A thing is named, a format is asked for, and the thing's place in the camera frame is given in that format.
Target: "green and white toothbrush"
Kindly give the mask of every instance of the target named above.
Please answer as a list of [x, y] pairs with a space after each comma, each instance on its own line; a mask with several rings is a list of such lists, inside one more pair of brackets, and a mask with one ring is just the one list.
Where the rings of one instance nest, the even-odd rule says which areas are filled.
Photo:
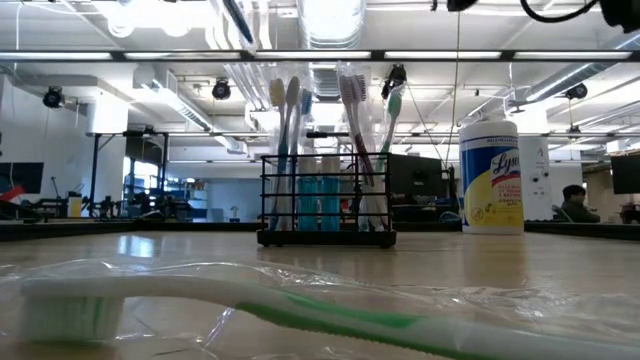
[[640, 348], [416, 315], [348, 308], [284, 290], [189, 276], [41, 278], [21, 285], [25, 340], [108, 341], [128, 297], [179, 297], [246, 311], [283, 327], [463, 360], [637, 360]]

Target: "black wire toothbrush holder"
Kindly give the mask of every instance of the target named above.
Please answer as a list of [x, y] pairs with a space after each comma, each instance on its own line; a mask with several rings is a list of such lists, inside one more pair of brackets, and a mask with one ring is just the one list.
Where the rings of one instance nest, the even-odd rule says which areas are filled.
[[[258, 243], [268, 247], [271, 245], [283, 246], [283, 245], [343, 245], [343, 246], [378, 246], [383, 249], [388, 249], [396, 244], [396, 232], [393, 230], [392, 213], [391, 213], [391, 164], [389, 153], [368, 153], [366, 158], [373, 164], [373, 169], [376, 167], [382, 168], [380, 171], [366, 171], [361, 166], [365, 157], [359, 154], [343, 153], [343, 154], [302, 154], [302, 155], [265, 155], [262, 156], [262, 215], [260, 217], [261, 230], [258, 230], [257, 237]], [[352, 170], [349, 172], [317, 172], [317, 173], [298, 173], [297, 165], [300, 158], [316, 158], [316, 161], [321, 161], [322, 158], [333, 157], [338, 159], [347, 159], [350, 162]], [[277, 168], [277, 163], [286, 161], [287, 170], [284, 173], [278, 174], [277, 172], [268, 173], [268, 169]], [[300, 193], [298, 190], [297, 180], [305, 177], [315, 177], [321, 179], [322, 177], [336, 177], [341, 179], [340, 191], [337, 193]], [[286, 181], [287, 191], [285, 193], [270, 192], [273, 188], [268, 186], [268, 181], [274, 181], [277, 179], [280, 181]], [[369, 184], [371, 179], [374, 181], [384, 182], [384, 191], [362, 191], [361, 189], [369, 188], [364, 186]], [[350, 201], [350, 211], [348, 212], [311, 212], [302, 213], [296, 211], [298, 208], [298, 200], [303, 197], [317, 197], [320, 201], [323, 201], [325, 197], [339, 197], [340, 202]], [[360, 201], [365, 196], [384, 197], [386, 201], [386, 212], [360, 212]], [[269, 200], [276, 198], [290, 198], [291, 204], [287, 212], [277, 212], [277, 209], [272, 204], [269, 204]], [[298, 225], [300, 223], [301, 216], [314, 216], [317, 219], [322, 217], [339, 217], [340, 227], [338, 231], [322, 231], [320, 230], [320, 222], [318, 222], [317, 231], [300, 231]], [[386, 219], [384, 231], [359, 231], [358, 224], [361, 217], [380, 217]], [[272, 217], [289, 217], [290, 228], [285, 230], [271, 230], [269, 228], [269, 220]]]

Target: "table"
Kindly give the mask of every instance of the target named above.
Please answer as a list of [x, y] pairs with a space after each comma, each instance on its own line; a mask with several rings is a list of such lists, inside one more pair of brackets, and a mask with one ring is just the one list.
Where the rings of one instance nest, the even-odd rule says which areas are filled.
[[[564, 293], [640, 294], [640, 282], [636, 280], [640, 270], [640, 244], [634, 242], [546, 234], [400, 233], [394, 249], [381, 250], [263, 248], [256, 244], [255, 239], [254, 233], [206, 232], [139, 232], [53, 238], [0, 243], [0, 263], [35, 267], [78, 258], [114, 257], [167, 263], [196, 258], [260, 260], [321, 270], [396, 288], [543, 288]], [[157, 315], [154, 326], [172, 326], [173, 331], [185, 334], [206, 335], [224, 310], [219, 306], [182, 299], [150, 300], [145, 306], [141, 310], [143, 313]], [[394, 308], [394, 304], [385, 306]], [[216, 340], [224, 344], [229, 358], [232, 358], [230, 355], [233, 358], [251, 358], [257, 352], [311, 351], [320, 354], [322, 351], [350, 349], [381, 359], [425, 359], [422, 354], [402, 349], [279, 328], [247, 314], [236, 313], [233, 316], [234, 322]], [[327, 343], [332, 344], [331, 349], [326, 349], [324, 345]], [[182, 341], [156, 339], [124, 342], [119, 349], [69, 350], [43, 345], [18, 347], [3, 344], [0, 350], [8, 356], [3, 356], [3, 359], [20, 360], [213, 359], [206, 353], [189, 349]]]

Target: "security camera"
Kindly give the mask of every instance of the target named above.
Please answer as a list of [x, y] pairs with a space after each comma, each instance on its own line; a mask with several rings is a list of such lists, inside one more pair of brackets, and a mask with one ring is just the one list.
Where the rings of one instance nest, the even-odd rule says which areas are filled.
[[585, 97], [587, 97], [588, 93], [589, 90], [587, 89], [587, 87], [584, 84], [580, 83], [567, 90], [567, 92], [564, 93], [564, 96], [569, 100], [584, 99]]
[[402, 64], [393, 64], [389, 76], [387, 76], [384, 86], [382, 87], [381, 96], [387, 100], [389, 93], [393, 88], [398, 87], [407, 82], [407, 71]]
[[44, 94], [42, 103], [49, 109], [60, 109], [64, 106], [64, 95], [62, 95], [62, 87], [49, 86], [49, 91]]
[[216, 100], [227, 100], [231, 96], [231, 88], [229, 87], [229, 79], [216, 79], [216, 85], [211, 91], [211, 95]]

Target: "computer monitor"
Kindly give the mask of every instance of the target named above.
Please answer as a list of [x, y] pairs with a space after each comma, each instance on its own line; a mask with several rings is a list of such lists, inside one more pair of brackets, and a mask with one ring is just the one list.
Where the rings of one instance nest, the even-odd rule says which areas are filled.
[[389, 163], [392, 193], [447, 196], [439, 159], [392, 154]]
[[0, 163], [0, 193], [22, 186], [26, 194], [40, 194], [43, 169], [44, 163]]
[[640, 155], [612, 156], [614, 194], [640, 194]]

